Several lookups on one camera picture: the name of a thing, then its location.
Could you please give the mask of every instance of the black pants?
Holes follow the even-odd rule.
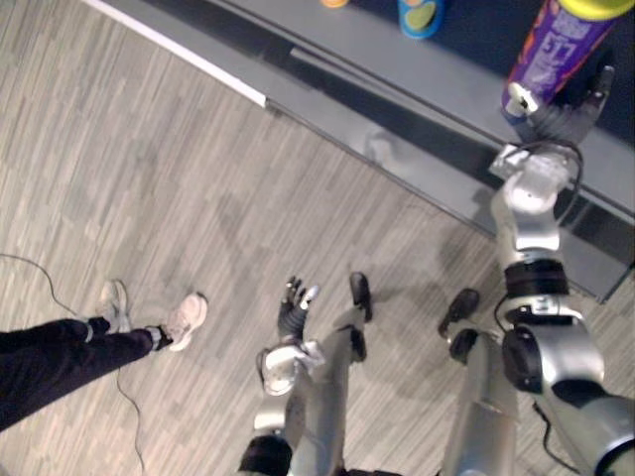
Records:
[[[0,332],[0,431],[152,350],[148,330],[105,335],[102,317],[88,325],[63,319]]]

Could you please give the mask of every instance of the spray can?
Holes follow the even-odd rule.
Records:
[[[509,74],[502,97],[505,117],[511,123],[525,118],[524,108],[508,93],[510,83],[551,102],[633,4],[635,0],[545,0]]]
[[[399,26],[416,40],[431,37],[444,18],[444,0],[399,0]]]

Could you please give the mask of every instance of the person's leg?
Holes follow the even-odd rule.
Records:
[[[106,332],[130,330],[128,295],[118,280],[104,285],[96,309],[97,317],[88,321],[60,319],[36,327],[12,332],[0,332],[0,354],[15,352],[24,347],[62,341],[88,342],[93,336]]]
[[[171,345],[185,348],[206,317],[202,295],[189,295],[159,327],[23,348],[0,355],[0,431],[73,390]]]

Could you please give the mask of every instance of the sock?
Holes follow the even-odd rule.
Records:
[[[91,317],[86,324],[86,338],[84,342],[90,342],[95,335],[104,335],[110,328],[110,322],[103,317]]]
[[[91,317],[88,320],[88,325],[92,328],[94,335],[105,335],[110,329],[110,322],[101,316]]]
[[[161,326],[148,326],[146,327],[146,330],[150,332],[150,335],[152,336],[152,350],[161,350],[173,342]]]

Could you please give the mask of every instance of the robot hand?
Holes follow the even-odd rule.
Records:
[[[309,306],[318,294],[319,286],[313,286],[307,291],[302,288],[301,279],[295,276],[289,278],[278,314],[278,335],[282,342],[303,341]]]

